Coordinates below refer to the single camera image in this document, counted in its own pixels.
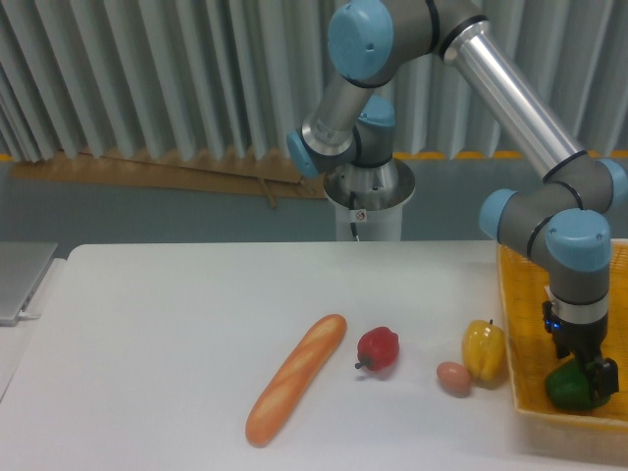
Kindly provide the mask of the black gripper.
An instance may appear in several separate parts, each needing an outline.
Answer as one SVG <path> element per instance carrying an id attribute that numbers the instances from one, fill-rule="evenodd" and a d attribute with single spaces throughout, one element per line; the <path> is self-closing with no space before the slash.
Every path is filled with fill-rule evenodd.
<path id="1" fill-rule="evenodd" d="M 585 375 L 591 398 L 608 398 L 619 391 L 617 363 L 602 357 L 601 345 L 608 329 L 605 315 L 589 324 L 573 324 L 551 315 L 548 333 L 551 334 L 558 360 L 573 355 L 585 364 Z"/>

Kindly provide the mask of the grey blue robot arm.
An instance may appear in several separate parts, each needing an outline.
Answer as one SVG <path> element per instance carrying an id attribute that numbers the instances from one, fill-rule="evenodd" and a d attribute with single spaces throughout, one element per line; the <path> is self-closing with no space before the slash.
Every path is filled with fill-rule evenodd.
<path id="1" fill-rule="evenodd" d="M 316 110 L 287 137 L 299 172 L 344 164 L 382 167 L 392 157 L 392 106 L 375 96 L 406 62 L 435 54 L 456 68 L 543 179 L 532 195 L 501 189 L 480 210 L 482 231 L 549 273 L 544 323 L 558 357 L 573 356 L 591 400 L 619 389 L 602 354 L 608 326 L 610 227 L 627 198 L 617 163 L 594 160 L 562 126 L 490 34 L 469 1 L 351 1 L 328 27 L 336 69 Z"/>

